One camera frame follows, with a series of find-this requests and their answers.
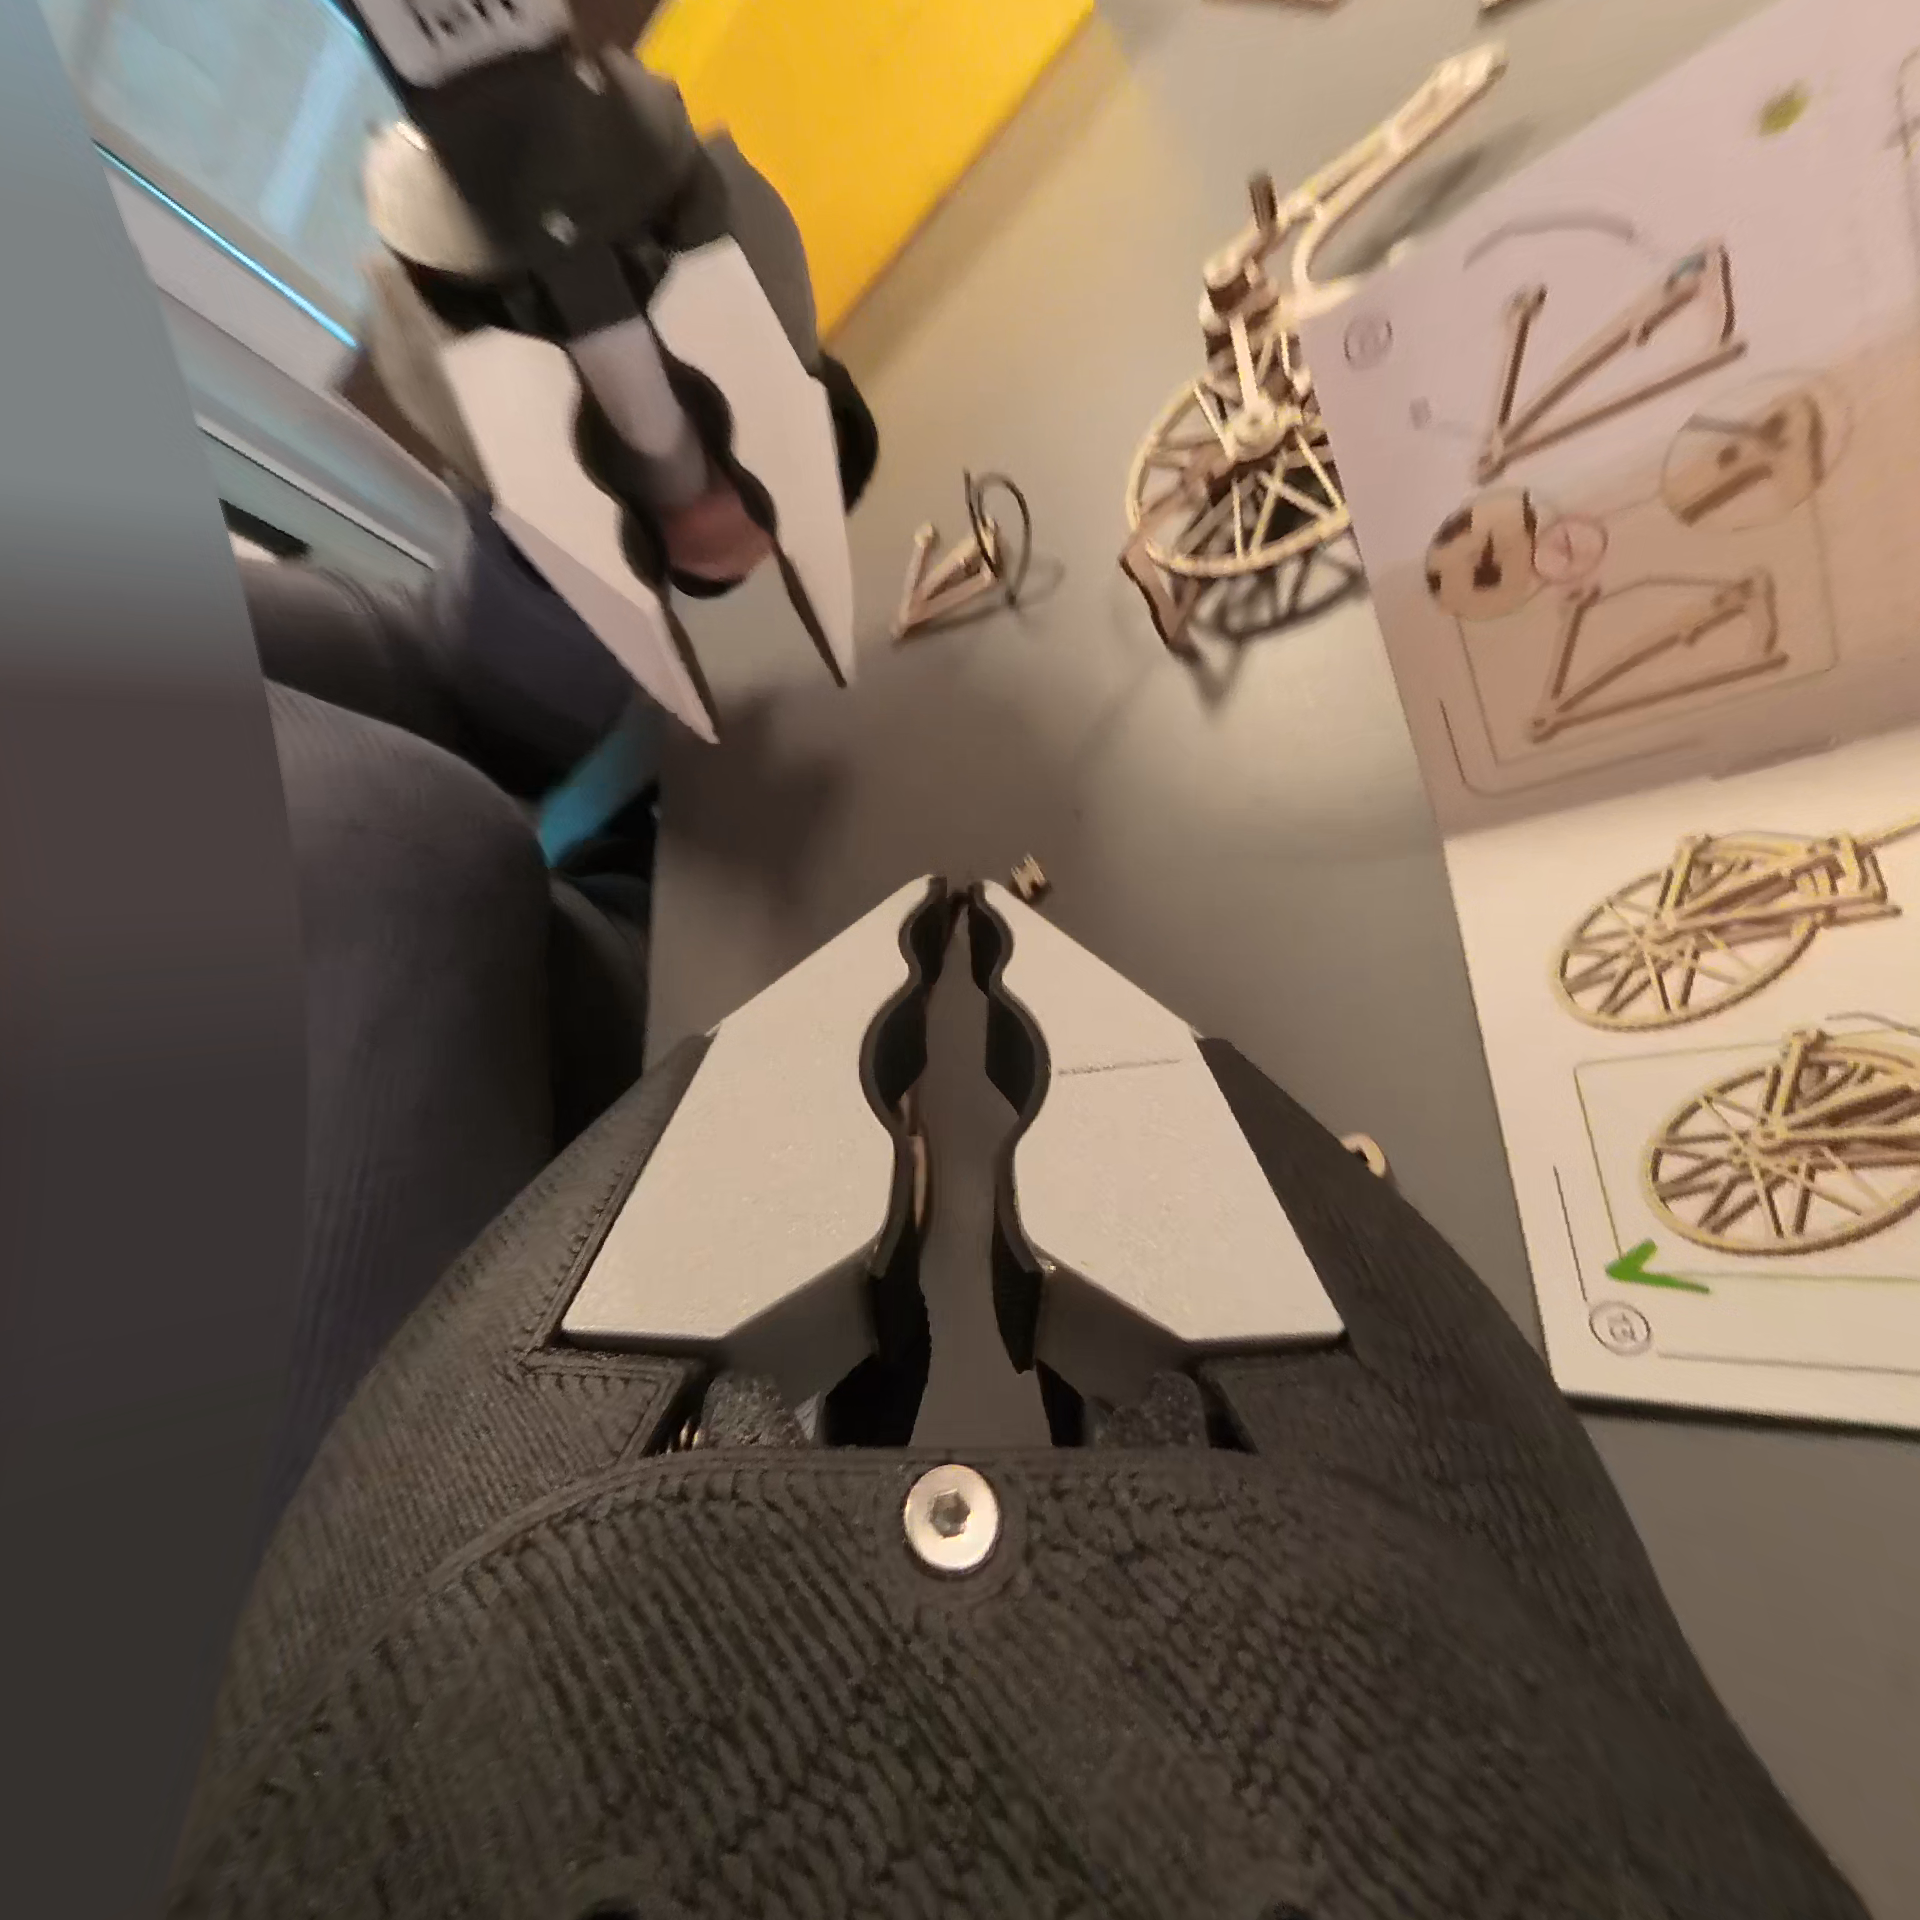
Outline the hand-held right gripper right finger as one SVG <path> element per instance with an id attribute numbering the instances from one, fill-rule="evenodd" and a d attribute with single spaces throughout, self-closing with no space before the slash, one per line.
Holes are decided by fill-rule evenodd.
<path id="1" fill-rule="evenodd" d="M 966 892 L 994 1156 L 993 1300 L 1017 1371 L 1179 1371 L 1345 1336 L 1200 1035 L 1002 882 Z"/>

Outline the wooden frame part with rubber band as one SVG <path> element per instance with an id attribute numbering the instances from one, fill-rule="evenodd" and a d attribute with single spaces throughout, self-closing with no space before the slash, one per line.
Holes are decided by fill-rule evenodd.
<path id="1" fill-rule="evenodd" d="M 1035 551 L 1030 505 L 1007 474 L 963 474 L 966 531 L 939 543 L 925 524 L 905 567 L 892 644 L 981 612 L 1016 609 Z"/>

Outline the instruction booklet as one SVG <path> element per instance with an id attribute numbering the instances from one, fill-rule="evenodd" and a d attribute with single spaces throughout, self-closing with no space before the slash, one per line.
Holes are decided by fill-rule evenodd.
<path id="1" fill-rule="evenodd" d="M 1768 4 L 1307 322 L 1589 1404 L 1917 1435 L 1917 4 Z"/>

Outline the yellow plastic bin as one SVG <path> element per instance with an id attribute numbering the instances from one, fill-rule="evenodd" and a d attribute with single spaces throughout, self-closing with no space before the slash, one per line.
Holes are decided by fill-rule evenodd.
<path id="1" fill-rule="evenodd" d="M 659 4 L 637 58 L 792 211 L 834 334 L 1092 4 Z"/>

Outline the wooden bicycle model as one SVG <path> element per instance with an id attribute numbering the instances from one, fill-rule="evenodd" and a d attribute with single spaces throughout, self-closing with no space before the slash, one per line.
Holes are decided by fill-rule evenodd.
<path id="1" fill-rule="evenodd" d="M 1200 367 L 1145 429 L 1124 494 L 1118 571 L 1174 658 L 1232 591 L 1301 586 L 1350 531 L 1314 376 L 1310 320 L 1345 304 L 1362 276 L 1314 276 L 1319 251 L 1390 179 L 1453 131 L 1506 75 L 1501 41 L 1443 58 L 1410 99 L 1278 189 L 1246 179 L 1249 216 L 1200 269 Z"/>

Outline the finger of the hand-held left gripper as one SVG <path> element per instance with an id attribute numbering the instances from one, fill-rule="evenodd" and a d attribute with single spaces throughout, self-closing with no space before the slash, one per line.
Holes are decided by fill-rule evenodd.
<path id="1" fill-rule="evenodd" d="M 738 242 L 668 262 L 654 293 L 654 338 L 677 395 L 693 402 L 707 463 L 770 543 L 792 617 L 831 687 L 851 687 L 856 586 L 828 391 Z"/>
<path id="2" fill-rule="evenodd" d="M 711 746 L 711 700 L 687 663 L 678 617 L 629 566 L 624 510 L 580 463 L 580 378 L 563 351 L 476 329 L 439 351 L 439 369 L 505 540 L 637 689 Z"/>

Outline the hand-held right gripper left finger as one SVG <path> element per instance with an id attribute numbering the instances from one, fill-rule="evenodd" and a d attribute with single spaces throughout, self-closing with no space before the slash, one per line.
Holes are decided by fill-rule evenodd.
<path id="1" fill-rule="evenodd" d="M 575 1350 L 861 1365 L 917 1282 L 910 1094 L 947 882 L 883 894 L 707 1033 L 562 1316 Z"/>

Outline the person's legs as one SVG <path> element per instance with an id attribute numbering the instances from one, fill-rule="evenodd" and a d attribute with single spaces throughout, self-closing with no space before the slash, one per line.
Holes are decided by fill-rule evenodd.
<path id="1" fill-rule="evenodd" d="M 394 1329 L 638 1073 L 657 787 L 558 873 L 536 808 L 611 732 L 659 747 L 659 719 L 472 500 L 415 586 L 316 562 L 239 571 L 303 948 L 279 1512 Z"/>

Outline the light blue object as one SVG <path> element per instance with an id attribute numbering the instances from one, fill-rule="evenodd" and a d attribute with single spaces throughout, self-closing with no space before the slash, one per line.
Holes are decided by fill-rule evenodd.
<path id="1" fill-rule="evenodd" d="M 601 738 L 536 808 L 539 853 L 548 869 L 567 867 L 593 844 L 617 834 L 617 822 L 654 804 L 659 747 L 645 732 L 611 732 Z"/>

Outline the person's left hand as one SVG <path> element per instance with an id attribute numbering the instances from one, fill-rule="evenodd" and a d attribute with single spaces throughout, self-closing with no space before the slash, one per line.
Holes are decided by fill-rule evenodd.
<path id="1" fill-rule="evenodd" d="M 730 595 L 776 551 L 730 484 L 659 510 L 659 537 L 673 587 L 695 600 Z"/>

